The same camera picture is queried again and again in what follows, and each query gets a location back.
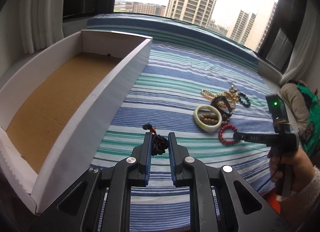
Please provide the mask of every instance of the bed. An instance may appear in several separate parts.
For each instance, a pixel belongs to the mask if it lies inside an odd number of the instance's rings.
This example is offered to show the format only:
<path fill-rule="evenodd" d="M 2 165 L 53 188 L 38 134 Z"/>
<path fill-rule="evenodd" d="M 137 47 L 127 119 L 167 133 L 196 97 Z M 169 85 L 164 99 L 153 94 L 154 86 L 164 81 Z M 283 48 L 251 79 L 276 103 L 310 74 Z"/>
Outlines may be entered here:
<path fill-rule="evenodd" d="M 257 73 L 258 61 L 251 51 L 209 30 L 145 15 L 100 15 L 88 21 L 88 28 L 154 38 L 149 63 L 106 131 L 93 166 L 107 168 L 130 156 L 143 142 L 142 125 L 149 122 L 158 134 L 175 132 L 178 144 L 207 165 L 231 165 L 255 189 L 269 178 L 265 145 L 240 142 L 224 146 L 217 131 L 201 130 L 192 117 L 198 105 L 209 104 L 200 94 L 202 89 L 216 93 L 234 85 L 249 97 L 251 106 L 237 104 L 230 124 L 241 132 L 273 132 L 265 100 L 271 92 Z M 269 182 L 260 193 L 272 188 Z M 149 185 L 132 188 L 130 230 L 185 231 L 189 224 L 188 187 L 173 186 L 168 152 L 152 157 Z"/>

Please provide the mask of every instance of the human hand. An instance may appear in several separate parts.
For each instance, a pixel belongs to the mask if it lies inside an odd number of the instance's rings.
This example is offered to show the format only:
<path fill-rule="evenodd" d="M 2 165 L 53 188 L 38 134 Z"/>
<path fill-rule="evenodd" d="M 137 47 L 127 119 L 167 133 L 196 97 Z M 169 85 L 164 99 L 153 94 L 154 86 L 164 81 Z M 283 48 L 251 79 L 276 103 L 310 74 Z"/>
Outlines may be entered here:
<path fill-rule="evenodd" d="M 277 170 L 280 157 L 273 156 L 269 151 L 268 158 L 270 158 L 271 181 L 276 183 L 283 176 L 283 172 Z M 280 164 L 292 165 L 294 173 L 292 190 L 295 192 L 302 191 L 315 176 L 313 165 L 302 148 L 299 148 L 296 152 L 283 153 Z"/>

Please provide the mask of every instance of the device handle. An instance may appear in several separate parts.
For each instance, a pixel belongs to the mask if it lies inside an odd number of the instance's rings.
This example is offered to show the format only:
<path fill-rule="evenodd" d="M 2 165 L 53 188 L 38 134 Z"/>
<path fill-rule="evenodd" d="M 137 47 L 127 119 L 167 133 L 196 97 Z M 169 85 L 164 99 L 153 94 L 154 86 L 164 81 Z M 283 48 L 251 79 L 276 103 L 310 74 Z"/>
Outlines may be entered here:
<path fill-rule="evenodd" d="M 273 156 L 280 156 L 280 150 L 276 147 L 271 147 Z M 290 197 L 292 191 L 293 168 L 292 165 L 280 164 L 278 170 L 284 174 L 276 183 L 276 194 L 283 197 Z"/>

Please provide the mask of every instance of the black cord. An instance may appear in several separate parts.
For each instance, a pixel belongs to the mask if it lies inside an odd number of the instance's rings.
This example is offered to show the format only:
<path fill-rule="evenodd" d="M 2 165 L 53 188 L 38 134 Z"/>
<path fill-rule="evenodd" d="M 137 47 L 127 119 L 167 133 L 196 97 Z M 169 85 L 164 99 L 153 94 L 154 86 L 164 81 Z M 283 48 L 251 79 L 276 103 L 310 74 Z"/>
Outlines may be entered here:
<path fill-rule="evenodd" d="M 156 129 L 150 123 L 143 125 L 142 128 L 152 130 L 152 156 L 164 154 L 168 148 L 168 140 L 162 135 L 158 135 Z"/>
<path fill-rule="evenodd" d="M 282 152 L 280 154 L 280 159 L 279 159 L 279 163 L 278 165 L 281 163 L 281 160 L 282 160 Z M 259 189 L 257 189 L 257 192 L 259 192 L 259 190 L 261 190 L 269 181 L 271 181 L 271 179 L 273 178 L 273 176 L 276 174 L 276 172 L 278 171 L 278 169 L 273 173 L 273 175 L 270 176 L 270 178 L 264 183 L 262 184 Z"/>

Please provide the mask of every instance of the black bead bracelet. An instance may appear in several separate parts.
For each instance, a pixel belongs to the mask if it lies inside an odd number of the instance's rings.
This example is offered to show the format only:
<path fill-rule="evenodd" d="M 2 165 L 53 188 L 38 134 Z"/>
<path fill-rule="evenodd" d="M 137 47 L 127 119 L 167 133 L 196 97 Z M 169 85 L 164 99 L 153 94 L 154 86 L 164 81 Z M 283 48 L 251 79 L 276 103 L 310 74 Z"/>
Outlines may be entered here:
<path fill-rule="evenodd" d="M 248 99 L 247 95 L 245 95 L 245 94 L 242 93 L 242 92 L 239 92 L 239 93 L 238 93 L 238 97 L 239 97 L 239 102 L 240 102 L 241 105 L 245 106 L 246 108 L 249 108 L 249 107 L 250 107 L 251 102 L 250 102 L 250 100 Z M 241 98 L 244 98 L 244 99 L 247 101 L 247 103 L 244 103 L 244 102 L 241 100 Z"/>

